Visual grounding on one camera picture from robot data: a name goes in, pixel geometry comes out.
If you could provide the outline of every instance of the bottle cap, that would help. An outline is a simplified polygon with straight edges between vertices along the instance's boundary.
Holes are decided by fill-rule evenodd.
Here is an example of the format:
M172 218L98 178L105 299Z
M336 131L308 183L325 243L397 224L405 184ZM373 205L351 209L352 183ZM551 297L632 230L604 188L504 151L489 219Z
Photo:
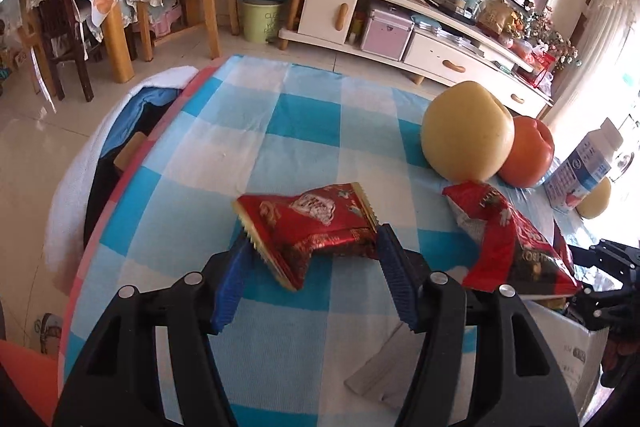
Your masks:
M620 149L623 142L622 134L620 134L620 131L616 129L616 126L609 120L609 118L602 122L600 129L604 133L604 136L609 142L611 148L614 151Z

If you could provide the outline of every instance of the white curtain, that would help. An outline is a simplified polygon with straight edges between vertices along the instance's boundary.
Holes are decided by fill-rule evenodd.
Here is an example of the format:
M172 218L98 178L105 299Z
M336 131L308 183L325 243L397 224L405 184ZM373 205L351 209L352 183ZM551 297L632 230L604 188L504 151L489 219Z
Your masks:
M640 0L592 0L578 49L582 66L572 68L554 107L543 118L556 142L556 155L565 158L590 130L596 129L628 103L622 72L616 63L629 31L640 18Z

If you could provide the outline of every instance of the drawer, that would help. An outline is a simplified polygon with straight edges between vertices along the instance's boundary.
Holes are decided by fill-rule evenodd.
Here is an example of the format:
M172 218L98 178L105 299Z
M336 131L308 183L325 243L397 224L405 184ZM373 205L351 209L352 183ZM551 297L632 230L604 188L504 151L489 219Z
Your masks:
M358 0L305 0L298 33L344 44Z
M489 90L505 107L525 116L535 118L546 105L544 98L514 78L415 32L403 62L456 84L473 80Z

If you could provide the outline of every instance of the milk carton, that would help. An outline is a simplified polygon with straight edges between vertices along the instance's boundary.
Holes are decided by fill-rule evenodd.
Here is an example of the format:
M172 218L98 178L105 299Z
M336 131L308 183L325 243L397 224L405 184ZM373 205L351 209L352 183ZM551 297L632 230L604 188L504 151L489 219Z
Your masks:
M609 118L588 132L544 183L551 207L564 213L575 208L609 172L621 145L622 136Z

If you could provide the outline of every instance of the gold wrapper edge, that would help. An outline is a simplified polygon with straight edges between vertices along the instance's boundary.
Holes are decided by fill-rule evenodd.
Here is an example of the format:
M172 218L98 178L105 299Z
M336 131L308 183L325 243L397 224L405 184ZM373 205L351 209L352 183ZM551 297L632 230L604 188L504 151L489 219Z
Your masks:
M236 214L238 214L240 222L242 223L242 227L249 236L249 239L251 239L251 242L254 244L255 250L258 251L260 257L262 257L264 263L269 267L276 280L287 290L290 290L292 292L297 291L295 288L293 288L293 285L289 282L284 273L281 272L280 267L272 259L267 245L265 245L262 238L260 238L260 234L256 230L251 217L249 217L249 214L246 213L244 206L238 203L238 200L232 201L231 206L233 207L233 210L236 212Z
M378 227L380 226L380 222L378 221L378 218L376 217L376 213L373 211L373 208L371 208L371 203L369 203L369 198L367 198L367 195L365 194L364 189L362 188L362 185L360 185L358 182L353 182L351 186L353 187L353 191L356 193L356 196L358 197L358 199L360 200L360 203L362 204L362 208L364 209L364 213L367 217L367 220L369 221L369 224L371 225L371 228L373 229L374 232L378 232Z

